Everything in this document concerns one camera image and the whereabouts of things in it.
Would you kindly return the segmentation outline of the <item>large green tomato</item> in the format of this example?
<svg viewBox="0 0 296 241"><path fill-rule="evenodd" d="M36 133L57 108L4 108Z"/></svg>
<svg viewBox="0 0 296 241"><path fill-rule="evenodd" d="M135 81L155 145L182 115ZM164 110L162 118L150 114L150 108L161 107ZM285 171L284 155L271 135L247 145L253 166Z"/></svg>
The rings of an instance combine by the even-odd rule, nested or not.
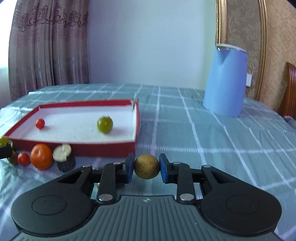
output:
<svg viewBox="0 0 296 241"><path fill-rule="evenodd" d="M0 147L6 147L7 145L11 145L11 142L5 137L0 137Z"/></svg>

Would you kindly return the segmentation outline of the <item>orange mandarin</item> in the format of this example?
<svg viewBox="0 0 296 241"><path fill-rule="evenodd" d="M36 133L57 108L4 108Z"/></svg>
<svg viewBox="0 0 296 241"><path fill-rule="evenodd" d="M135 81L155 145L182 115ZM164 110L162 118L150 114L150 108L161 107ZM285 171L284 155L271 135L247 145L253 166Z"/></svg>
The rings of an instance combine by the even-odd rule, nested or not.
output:
<svg viewBox="0 0 296 241"><path fill-rule="evenodd" d="M31 151L30 161L38 170L47 170L54 163L52 150L45 144L37 144Z"/></svg>

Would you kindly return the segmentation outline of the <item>small red cherry tomato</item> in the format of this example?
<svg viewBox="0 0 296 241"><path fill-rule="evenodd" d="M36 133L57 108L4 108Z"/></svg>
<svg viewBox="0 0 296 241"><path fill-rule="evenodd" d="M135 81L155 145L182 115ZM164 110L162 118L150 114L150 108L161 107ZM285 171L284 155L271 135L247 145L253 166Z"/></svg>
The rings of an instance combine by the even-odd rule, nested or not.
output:
<svg viewBox="0 0 296 241"><path fill-rule="evenodd" d="M39 130L41 130L42 128L44 128L45 126L45 120L42 118L39 118L35 121L35 127Z"/></svg>

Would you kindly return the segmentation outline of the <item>dark eggplant cylinder piece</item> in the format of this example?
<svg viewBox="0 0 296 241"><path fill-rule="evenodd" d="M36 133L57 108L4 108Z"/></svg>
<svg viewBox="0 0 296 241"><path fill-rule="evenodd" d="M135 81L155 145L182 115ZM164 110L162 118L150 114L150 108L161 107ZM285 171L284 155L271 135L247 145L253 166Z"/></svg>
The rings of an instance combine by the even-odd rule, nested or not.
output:
<svg viewBox="0 0 296 241"><path fill-rule="evenodd" d="M68 172L74 168L76 161L69 144L61 144L53 150L53 159L61 172Z"/></svg>

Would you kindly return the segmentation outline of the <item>small green tomato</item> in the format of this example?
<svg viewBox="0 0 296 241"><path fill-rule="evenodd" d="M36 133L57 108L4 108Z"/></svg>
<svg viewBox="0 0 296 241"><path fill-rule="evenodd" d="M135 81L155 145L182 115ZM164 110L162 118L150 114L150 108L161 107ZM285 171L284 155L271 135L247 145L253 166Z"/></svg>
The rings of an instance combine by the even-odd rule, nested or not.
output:
<svg viewBox="0 0 296 241"><path fill-rule="evenodd" d="M110 116L102 116L97 121L97 128L101 133L107 134L112 131L113 120Z"/></svg>

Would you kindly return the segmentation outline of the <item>teal checked bedspread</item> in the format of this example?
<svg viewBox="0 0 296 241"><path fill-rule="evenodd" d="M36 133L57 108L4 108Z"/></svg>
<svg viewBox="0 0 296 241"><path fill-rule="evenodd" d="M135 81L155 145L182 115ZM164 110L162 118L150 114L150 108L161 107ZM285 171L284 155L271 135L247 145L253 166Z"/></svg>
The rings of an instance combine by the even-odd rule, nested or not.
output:
<svg viewBox="0 0 296 241"><path fill-rule="evenodd" d="M295 129L263 103L245 99L238 118L203 105L204 92L135 84L48 86L1 109L1 134L40 104L101 99L139 100L136 154L212 165L274 195L282 207L276 234L295 240Z"/></svg>

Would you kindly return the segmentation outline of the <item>red shallow cardboard box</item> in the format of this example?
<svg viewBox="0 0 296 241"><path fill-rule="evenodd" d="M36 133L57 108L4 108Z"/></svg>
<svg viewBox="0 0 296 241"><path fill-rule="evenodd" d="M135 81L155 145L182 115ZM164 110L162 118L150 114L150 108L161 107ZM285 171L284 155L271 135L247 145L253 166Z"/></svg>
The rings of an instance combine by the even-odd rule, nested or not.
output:
<svg viewBox="0 0 296 241"><path fill-rule="evenodd" d="M102 116L113 120L112 131L107 134L97 128ZM41 130L35 127L39 118L45 120ZM69 144L75 156L119 158L135 152L139 125L137 100L58 102L37 106L4 136L22 151L31 151L36 144L51 149Z"/></svg>

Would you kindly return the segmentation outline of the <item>wooden chair back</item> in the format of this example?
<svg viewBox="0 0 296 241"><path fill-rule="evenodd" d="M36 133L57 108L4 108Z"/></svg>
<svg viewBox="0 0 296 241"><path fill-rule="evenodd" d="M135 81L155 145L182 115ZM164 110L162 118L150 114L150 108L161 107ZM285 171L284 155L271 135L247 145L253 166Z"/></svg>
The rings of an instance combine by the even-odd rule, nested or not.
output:
<svg viewBox="0 0 296 241"><path fill-rule="evenodd" d="M295 119L296 105L296 68L292 63L285 64L287 71L287 87L285 94L278 109L281 116L291 116Z"/></svg>

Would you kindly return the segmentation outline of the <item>light blue kettle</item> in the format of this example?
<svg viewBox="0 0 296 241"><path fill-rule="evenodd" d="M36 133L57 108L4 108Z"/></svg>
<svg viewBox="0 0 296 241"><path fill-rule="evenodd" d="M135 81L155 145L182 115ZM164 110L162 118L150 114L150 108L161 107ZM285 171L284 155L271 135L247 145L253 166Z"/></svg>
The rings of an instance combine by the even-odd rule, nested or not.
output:
<svg viewBox="0 0 296 241"><path fill-rule="evenodd" d="M242 111L248 68L247 51L216 44L203 106L215 114L238 117Z"/></svg>

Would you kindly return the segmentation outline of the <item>brown patterned curtain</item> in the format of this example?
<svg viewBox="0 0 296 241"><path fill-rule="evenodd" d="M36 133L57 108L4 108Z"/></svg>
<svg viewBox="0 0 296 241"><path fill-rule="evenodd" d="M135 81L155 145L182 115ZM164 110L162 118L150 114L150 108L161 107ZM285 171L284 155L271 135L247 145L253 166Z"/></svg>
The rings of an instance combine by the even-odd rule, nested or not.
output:
<svg viewBox="0 0 296 241"><path fill-rule="evenodd" d="M16 100L46 86L89 83L89 1L17 1L9 41Z"/></svg>

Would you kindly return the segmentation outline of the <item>gold framed headboard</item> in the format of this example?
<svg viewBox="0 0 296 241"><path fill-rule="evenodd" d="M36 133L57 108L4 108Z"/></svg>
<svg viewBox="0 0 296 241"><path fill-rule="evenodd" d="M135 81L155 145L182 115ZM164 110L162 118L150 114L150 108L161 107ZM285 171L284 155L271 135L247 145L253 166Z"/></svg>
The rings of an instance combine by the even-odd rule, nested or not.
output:
<svg viewBox="0 0 296 241"><path fill-rule="evenodd" d="M289 1L216 1L216 40L245 49L251 86L245 96L278 110L295 64L295 7Z"/></svg>

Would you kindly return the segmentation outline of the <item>white wall switch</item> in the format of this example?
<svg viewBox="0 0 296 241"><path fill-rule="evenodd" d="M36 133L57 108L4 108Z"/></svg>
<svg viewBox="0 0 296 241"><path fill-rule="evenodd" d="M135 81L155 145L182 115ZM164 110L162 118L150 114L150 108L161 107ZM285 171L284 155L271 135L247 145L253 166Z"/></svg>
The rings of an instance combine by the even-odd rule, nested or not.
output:
<svg viewBox="0 0 296 241"><path fill-rule="evenodd" d="M247 76L246 76L246 86L247 87L251 87L251 84L252 84L252 75L247 73Z"/></svg>

